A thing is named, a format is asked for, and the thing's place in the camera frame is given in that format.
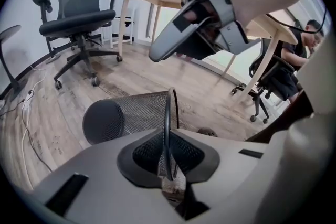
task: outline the desk leg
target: desk leg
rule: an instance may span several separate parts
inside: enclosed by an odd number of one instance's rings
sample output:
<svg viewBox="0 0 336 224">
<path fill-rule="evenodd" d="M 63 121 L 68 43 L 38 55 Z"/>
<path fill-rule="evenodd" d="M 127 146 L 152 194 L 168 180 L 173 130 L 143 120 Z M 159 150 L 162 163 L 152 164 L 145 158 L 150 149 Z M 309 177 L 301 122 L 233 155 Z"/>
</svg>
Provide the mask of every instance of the desk leg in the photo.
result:
<svg viewBox="0 0 336 224">
<path fill-rule="evenodd" d="M 152 34 L 152 44 L 155 41 L 155 32 L 156 32 L 156 27 L 158 26 L 157 24 L 158 24 L 158 20 L 159 20 L 160 11 L 161 11 L 161 3 L 158 4 L 157 10 L 156 10 L 154 27 L 153 27 L 153 34 Z"/>
<path fill-rule="evenodd" d="M 241 95 L 238 97 L 237 101 L 234 102 L 234 104 L 231 106 L 231 109 L 233 109 L 235 106 L 237 106 L 239 103 L 242 102 L 242 100 L 244 100 L 247 96 L 248 93 L 250 92 L 250 90 L 252 90 L 253 86 L 257 83 L 257 81 L 260 79 L 261 75 L 264 73 L 266 67 L 268 66 L 274 52 L 275 49 L 278 45 L 279 42 L 279 35 L 280 32 L 276 31 L 275 35 L 273 36 L 267 52 L 263 58 L 263 60 L 260 63 L 259 68 L 257 69 L 256 73 L 254 74 L 254 76 L 252 77 L 251 81 L 249 82 L 249 84 L 246 86 L 246 88 L 244 89 L 244 91 L 241 93 Z"/>
<path fill-rule="evenodd" d="M 118 35 L 118 52 L 120 56 L 122 56 L 122 38 L 125 32 L 125 17 L 127 13 L 128 2 L 129 0 L 123 1 L 122 8 L 121 8 L 121 14 L 120 14 L 119 35 Z"/>
<path fill-rule="evenodd" d="M 230 67 L 231 67 L 233 61 L 235 60 L 235 58 L 236 58 L 236 55 L 233 54 L 232 57 L 231 57 L 231 60 L 230 60 L 229 64 L 227 65 L 227 67 L 225 68 L 225 70 L 224 70 L 224 72 L 222 74 L 222 77 L 225 77 L 226 73 L 230 69 Z"/>
</svg>

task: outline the man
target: man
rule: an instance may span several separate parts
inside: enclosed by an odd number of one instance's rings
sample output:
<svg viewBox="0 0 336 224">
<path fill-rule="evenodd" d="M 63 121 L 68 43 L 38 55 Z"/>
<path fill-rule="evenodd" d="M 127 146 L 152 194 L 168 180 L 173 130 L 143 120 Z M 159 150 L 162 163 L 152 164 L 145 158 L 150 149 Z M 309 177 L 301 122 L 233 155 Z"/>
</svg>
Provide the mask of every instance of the man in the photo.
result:
<svg viewBox="0 0 336 224">
<path fill-rule="evenodd" d="M 321 25 L 316 20 L 309 20 L 305 30 L 316 32 L 320 27 Z M 309 49 L 315 48 L 321 43 L 324 33 L 323 30 L 316 34 L 290 30 L 295 35 L 298 43 L 292 45 L 280 41 L 277 45 L 275 55 L 292 65 L 295 70 L 299 70 L 308 61 L 306 47 Z M 281 93 L 288 98 L 290 103 L 293 103 L 299 94 L 298 79 L 286 68 L 281 68 L 274 77 L 277 80 L 278 88 L 281 89 Z"/>
</svg>

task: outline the chair backrest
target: chair backrest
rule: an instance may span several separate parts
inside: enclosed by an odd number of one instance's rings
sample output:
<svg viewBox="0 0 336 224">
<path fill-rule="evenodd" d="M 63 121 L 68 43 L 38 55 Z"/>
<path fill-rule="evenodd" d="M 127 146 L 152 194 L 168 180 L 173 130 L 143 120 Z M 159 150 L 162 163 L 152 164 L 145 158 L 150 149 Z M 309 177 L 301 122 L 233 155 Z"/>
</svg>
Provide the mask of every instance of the chair backrest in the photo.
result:
<svg viewBox="0 0 336 224">
<path fill-rule="evenodd" d="M 251 78 L 253 77 L 254 73 L 257 71 L 258 67 L 260 66 L 261 61 L 263 60 L 266 54 L 266 51 L 268 49 L 269 43 L 270 43 L 270 39 L 266 39 L 266 38 L 261 39 L 260 54 L 248 68 L 248 73 Z"/>
<path fill-rule="evenodd" d="M 58 2 L 57 19 L 100 11 L 99 0 L 58 0 Z"/>
</svg>

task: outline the wooden desk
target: wooden desk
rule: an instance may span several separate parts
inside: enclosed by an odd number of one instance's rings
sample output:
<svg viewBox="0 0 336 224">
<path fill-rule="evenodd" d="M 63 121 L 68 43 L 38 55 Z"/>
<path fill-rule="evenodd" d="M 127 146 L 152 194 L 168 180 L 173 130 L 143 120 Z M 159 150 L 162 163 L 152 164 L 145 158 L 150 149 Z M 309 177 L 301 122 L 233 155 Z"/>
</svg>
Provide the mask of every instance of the wooden desk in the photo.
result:
<svg viewBox="0 0 336 224">
<path fill-rule="evenodd" d="M 154 42 L 156 26 L 158 24 L 158 18 L 161 7 L 170 7 L 170 8 L 181 8 L 181 0 L 147 0 L 155 5 L 157 5 L 157 12 L 155 16 L 154 22 L 154 29 L 152 35 L 152 42 Z M 122 37 L 125 31 L 125 16 L 127 12 L 129 0 L 123 0 L 122 8 L 121 8 L 121 15 L 120 15 L 120 25 L 119 25 L 119 37 Z M 240 103 L 245 97 L 248 96 L 248 92 L 253 88 L 255 83 L 261 77 L 262 73 L 265 71 L 268 63 L 270 62 L 272 55 L 277 47 L 278 41 L 282 40 L 291 44 L 297 44 L 297 40 L 293 33 L 289 31 L 286 27 L 276 23 L 271 18 L 267 17 L 266 15 L 262 15 L 258 18 L 255 18 L 247 27 L 246 27 L 246 35 L 247 36 L 254 36 L 254 37 L 261 37 L 261 38 L 270 38 L 271 42 L 269 44 L 268 50 L 258 68 L 256 73 L 254 74 L 253 78 L 251 79 L 250 83 L 247 85 L 245 90 L 241 93 L 238 97 L 236 102 L 233 104 L 232 108 Z M 120 55 L 122 55 L 122 39 L 119 38 L 118 42 L 118 51 Z M 232 56 L 229 65 L 227 66 L 226 70 L 230 68 L 231 64 L 235 59 L 235 55 Z"/>
</svg>

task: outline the chair armrest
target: chair armrest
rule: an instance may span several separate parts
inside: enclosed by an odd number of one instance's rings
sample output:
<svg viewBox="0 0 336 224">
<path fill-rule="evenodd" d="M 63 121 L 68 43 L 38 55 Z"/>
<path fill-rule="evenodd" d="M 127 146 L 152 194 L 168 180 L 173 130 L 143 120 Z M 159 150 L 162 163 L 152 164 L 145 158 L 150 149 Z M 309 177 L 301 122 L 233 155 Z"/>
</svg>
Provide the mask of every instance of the chair armrest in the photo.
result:
<svg viewBox="0 0 336 224">
<path fill-rule="evenodd" d="M 40 7 L 44 7 L 48 13 L 53 11 L 50 0 L 33 0 L 33 2 Z"/>
<path fill-rule="evenodd" d="M 295 71 L 293 66 L 291 66 L 289 63 L 287 63 L 285 60 L 281 59 L 279 56 L 273 55 L 272 58 L 276 59 L 282 65 L 282 67 L 287 68 L 289 71 L 291 71 L 291 72 Z"/>
</svg>

